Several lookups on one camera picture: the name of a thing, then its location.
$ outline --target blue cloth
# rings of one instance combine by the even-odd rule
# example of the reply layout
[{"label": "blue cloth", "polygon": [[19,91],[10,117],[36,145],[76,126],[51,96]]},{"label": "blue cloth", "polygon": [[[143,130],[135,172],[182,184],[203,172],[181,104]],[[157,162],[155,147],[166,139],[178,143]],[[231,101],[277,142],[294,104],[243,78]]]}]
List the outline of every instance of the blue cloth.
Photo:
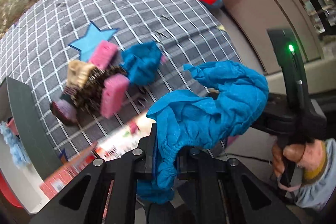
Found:
[{"label": "blue cloth", "polygon": [[215,8],[221,8],[223,6],[223,0],[216,0],[213,4],[208,4],[206,2],[201,1],[201,3],[205,6],[205,8],[209,9],[215,9]]},{"label": "blue cloth", "polygon": [[138,180],[137,194],[144,200],[149,200],[158,204],[163,204],[174,198],[174,191],[171,188],[159,188],[156,183],[156,174],[158,173],[158,166],[163,162],[160,153],[156,153],[156,163],[153,165],[155,168],[154,179],[152,181]]},{"label": "blue cloth", "polygon": [[298,190],[296,195],[297,206],[301,208],[312,208],[320,211],[328,202],[336,187],[336,141],[328,139],[325,141],[327,153],[327,166],[320,179],[313,184],[305,184]]},{"label": "blue cloth", "polygon": [[3,135],[5,142],[9,145],[9,151],[12,154],[14,164],[17,167],[22,167],[30,164],[30,158],[28,157],[28,154],[24,149],[20,139],[12,133],[12,131],[5,124],[5,122],[1,122],[0,132]]},{"label": "blue cloth", "polygon": [[[243,134],[261,115],[268,98],[266,78],[240,63],[208,62],[199,66],[184,65],[184,69],[200,84],[219,90],[217,100],[199,97],[189,90],[176,90],[160,98],[147,113],[157,122],[157,148],[162,156],[155,180],[141,182],[141,196],[153,189],[168,191],[173,186],[176,169],[173,166],[184,146],[212,148],[219,140]],[[162,195],[158,203],[169,200]]]},{"label": "blue cloth", "polygon": [[154,41],[138,44],[121,53],[122,67],[127,71],[130,84],[148,85],[155,79],[160,65],[161,51]]}]

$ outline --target white wall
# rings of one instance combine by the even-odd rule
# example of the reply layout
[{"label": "white wall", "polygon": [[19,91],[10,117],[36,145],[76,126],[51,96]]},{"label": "white wall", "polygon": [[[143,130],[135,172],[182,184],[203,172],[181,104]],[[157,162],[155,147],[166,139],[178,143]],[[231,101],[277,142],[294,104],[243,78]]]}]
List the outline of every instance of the white wall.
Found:
[{"label": "white wall", "polygon": [[[336,58],[316,60],[304,66],[310,94],[336,89]],[[270,92],[285,94],[282,72],[266,76]]]},{"label": "white wall", "polygon": [[2,135],[0,135],[0,171],[19,202],[28,213],[31,213],[42,199],[24,173],[14,165],[9,146]]},{"label": "white wall", "polygon": [[323,56],[315,28],[299,0],[223,0],[228,12],[255,49],[266,74],[280,71],[267,29],[292,28],[307,58]]}]

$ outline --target black cable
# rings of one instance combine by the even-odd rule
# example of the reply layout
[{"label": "black cable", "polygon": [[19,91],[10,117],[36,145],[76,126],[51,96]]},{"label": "black cable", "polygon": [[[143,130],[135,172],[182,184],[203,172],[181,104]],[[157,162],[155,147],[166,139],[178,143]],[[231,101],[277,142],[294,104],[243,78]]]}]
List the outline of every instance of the black cable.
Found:
[{"label": "black cable", "polygon": [[153,203],[150,203],[150,204],[148,205],[148,209],[147,209],[147,211],[146,211],[146,224],[149,224],[149,211],[151,210],[152,204],[153,204]]},{"label": "black cable", "polygon": [[260,159],[260,158],[252,157],[252,156],[243,156],[243,155],[238,155],[238,154],[233,154],[233,153],[226,153],[226,155],[242,157],[242,158],[251,159],[251,160],[258,160],[258,161],[261,161],[261,162],[266,162],[270,165],[272,164],[271,160]]}]

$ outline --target plaid tablecloth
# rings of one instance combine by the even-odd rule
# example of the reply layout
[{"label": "plaid tablecloth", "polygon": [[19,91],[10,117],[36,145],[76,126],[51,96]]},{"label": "plaid tablecloth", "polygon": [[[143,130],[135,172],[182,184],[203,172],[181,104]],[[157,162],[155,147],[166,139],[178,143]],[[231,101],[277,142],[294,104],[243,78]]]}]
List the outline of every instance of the plaid tablecloth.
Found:
[{"label": "plaid tablecloth", "polygon": [[62,93],[67,64],[77,50],[67,46],[85,35],[93,21],[101,30],[119,28],[110,40],[120,50],[156,40],[167,57],[156,81],[147,87],[148,106],[169,91],[206,89],[184,72],[182,65],[208,61],[239,61],[226,32],[198,0],[40,0],[21,16],[1,39],[1,81],[9,75],[32,88],[45,133],[68,157],[106,136],[141,110],[134,104],[137,88],[130,88],[124,107],[111,119],[81,112],[79,125],[66,127],[51,113],[49,104]]}]

